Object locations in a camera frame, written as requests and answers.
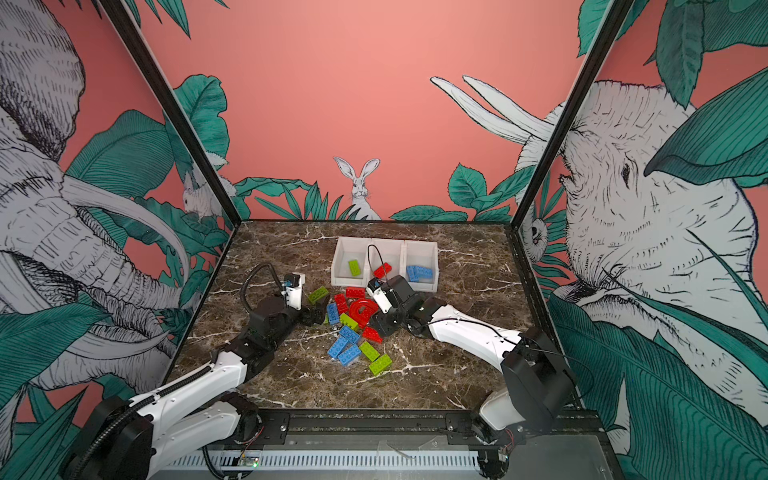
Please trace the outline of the green brick bottom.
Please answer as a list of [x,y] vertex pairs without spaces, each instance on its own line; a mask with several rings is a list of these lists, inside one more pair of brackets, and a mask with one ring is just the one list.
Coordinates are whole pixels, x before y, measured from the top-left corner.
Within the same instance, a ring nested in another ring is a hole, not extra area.
[[378,376],[387,370],[392,365],[392,359],[389,355],[383,354],[372,361],[369,365],[369,370],[372,375]]

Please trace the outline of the white three-compartment bin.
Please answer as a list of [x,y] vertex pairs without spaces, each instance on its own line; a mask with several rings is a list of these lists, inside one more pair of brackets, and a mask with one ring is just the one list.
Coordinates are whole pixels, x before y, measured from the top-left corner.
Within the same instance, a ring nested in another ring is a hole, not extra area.
[[331,266],[331,285],[365,287],[387,265],[386,279],[402,276],[417,292],[435,293],[439,283],[435,242],[382,238],[339,237]]

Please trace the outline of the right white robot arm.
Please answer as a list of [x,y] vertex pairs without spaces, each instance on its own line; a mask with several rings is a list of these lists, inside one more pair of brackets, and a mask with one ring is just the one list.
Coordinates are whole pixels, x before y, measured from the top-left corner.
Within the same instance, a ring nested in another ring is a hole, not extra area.
[[374,278],[366,292],[379,311],[369,324],[386,337],[402,329],[450,344],[494,367],[504,386],[471,415],[483,443],[517,441],[525,432],[548,433],[576,389],[576,375],[539,328],[503,329],[473,318],[446,301],[413,290],[406,279]]

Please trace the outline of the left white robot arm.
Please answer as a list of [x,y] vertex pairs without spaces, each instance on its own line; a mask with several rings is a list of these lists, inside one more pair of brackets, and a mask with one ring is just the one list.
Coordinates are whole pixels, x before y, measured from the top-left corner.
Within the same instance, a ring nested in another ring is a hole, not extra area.
[[232,436],[252,435],[258,409],[237,393],[261,373],[298,325],[323,323],[327,303],[304,307],[280,296],[261,300],[209,363],[128,400],[112,396],[92,412],[59,467],[64,479],[149,479],[175,460]]

